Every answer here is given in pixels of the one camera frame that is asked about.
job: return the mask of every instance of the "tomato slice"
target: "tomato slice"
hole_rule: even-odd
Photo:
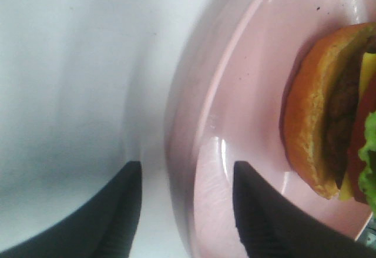
[[[365,195],[359,189],[359,174],[364,170],[365,162],[360,160],[358,151],[365,144],[364,123],[368,114],[376,111],[376,74],[374,74],[360,100],[357,116],[351,133],[350,146],[347,150],[347,172],[356,201],[366,203]]]

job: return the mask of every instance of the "black object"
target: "black object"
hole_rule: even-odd
[[[90,201],[43,233],[0,253],[1,258],[125,258],[142,197],[140,162],[128,162]]]
[[[233,204],[240,240],[251,258],[376,257],[292,205],[244,161],[234,165]]]

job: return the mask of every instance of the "pink plate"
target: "pink plate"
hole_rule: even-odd
[[[195,257],[247,257],[232,209],[235,160],[248,161],[327,226],[354,239],[362,231],[369,207],[317,196],[289,167],[279,126],[290,77],[313,42],[341,26],[376,20],[375,2],[252,0],[223,49],[208,33],[200,50],[206,60],[188,69],[167,147],[177,221]],[[220,23],[216,36],[228,26]]]

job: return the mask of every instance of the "cheese slice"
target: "cheese slice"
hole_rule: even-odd
[[[360,78],[359,78],[359,101],[361,100],[365,89],[367,88],[373,74],[376,73],[376,53],[363,54],[362,64],[360,68]],[[339,200],[348,200],[352,198],[353,188],[351,187],[350,178],[348,177],[347,171],[345,172],[340,194],[338,196]]]

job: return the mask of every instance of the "green lettuce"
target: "green lettuce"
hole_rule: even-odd
[[[376,112],[365,120],[365,145],[359,150],[359,158],[366,163],[359,175],[359,187],[376,214]]]

